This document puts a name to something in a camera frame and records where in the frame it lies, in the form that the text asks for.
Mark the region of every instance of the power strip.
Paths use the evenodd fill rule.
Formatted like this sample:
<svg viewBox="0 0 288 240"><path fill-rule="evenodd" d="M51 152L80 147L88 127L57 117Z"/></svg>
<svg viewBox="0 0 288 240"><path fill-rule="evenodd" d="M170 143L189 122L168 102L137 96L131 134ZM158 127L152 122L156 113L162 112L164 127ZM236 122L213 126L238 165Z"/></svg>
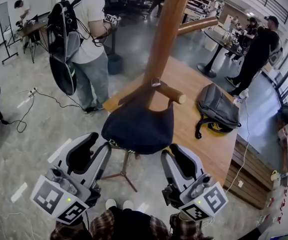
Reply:
<svg viewBox="0 0 288 240"><path fill-rule="evenodd" d="M31 91L29 91L28 97L31 97L31 96L34 95L37 91L38 91L38 89L37 89L36 87L33 88Z"/></svg>

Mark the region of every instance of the plaid shirt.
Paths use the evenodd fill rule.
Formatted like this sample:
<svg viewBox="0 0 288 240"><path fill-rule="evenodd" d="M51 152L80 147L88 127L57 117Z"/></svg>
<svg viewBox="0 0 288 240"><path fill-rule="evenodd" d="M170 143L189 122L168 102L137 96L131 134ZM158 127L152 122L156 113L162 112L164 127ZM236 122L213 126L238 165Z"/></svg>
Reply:
<svg viewBox="0 0 288 240"><path fill-rule="evenodd" d="M184 221L173 214L170 217L173 234L170 234L164 222L151 216L150 229L157 240L211 240L204 237L200 227L194 221ZM95 218L90 225L89 232L83 223L68 226L56 222L56 228L51 233L51 240L111 240L114 232L114 216L110 210Z"/></svg>

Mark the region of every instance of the navy bag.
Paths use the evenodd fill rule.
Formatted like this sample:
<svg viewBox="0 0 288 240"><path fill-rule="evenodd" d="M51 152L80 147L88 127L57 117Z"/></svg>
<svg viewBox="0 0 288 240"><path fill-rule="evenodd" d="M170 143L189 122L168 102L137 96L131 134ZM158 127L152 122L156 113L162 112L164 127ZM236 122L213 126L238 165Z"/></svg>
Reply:
<svg viewBox="0 0 288 240"><path fill-rule="evenodd" d="M174 134L173 102L170 100L164 111L151 111L145 107L156 87L151 83L142 85L121 99L118 105L123 105L107 118L102 137L122 149L142 155L168 147Z"/></svg>

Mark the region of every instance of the gray pants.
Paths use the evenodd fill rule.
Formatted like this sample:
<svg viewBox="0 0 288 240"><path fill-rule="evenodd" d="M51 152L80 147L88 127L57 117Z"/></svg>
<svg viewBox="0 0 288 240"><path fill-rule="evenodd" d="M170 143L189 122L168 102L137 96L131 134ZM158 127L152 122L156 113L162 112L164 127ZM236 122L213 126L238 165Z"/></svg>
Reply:
<svg viewBox="0 0 288 240"><path fill-rule="evenodd" d="M93 92L97 96L97 108L101 109L103 103L109 99L108 94L108 58L103 52L97 59L85 63L74 63L77 78L77 96L83 109L94 107Z"/></svg>

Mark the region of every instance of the bottle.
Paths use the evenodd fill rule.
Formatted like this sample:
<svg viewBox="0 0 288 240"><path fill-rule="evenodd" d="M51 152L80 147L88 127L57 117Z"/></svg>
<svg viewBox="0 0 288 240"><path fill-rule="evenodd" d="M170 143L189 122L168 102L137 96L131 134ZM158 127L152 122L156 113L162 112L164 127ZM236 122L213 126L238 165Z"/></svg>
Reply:
<svg viewBox="0 0 288 240"><path fill-rule="evenodd" d="M234 104L237 105L238 103L242 104L248 98L248 88L243 90L238 97L234 99Z"/></svg>

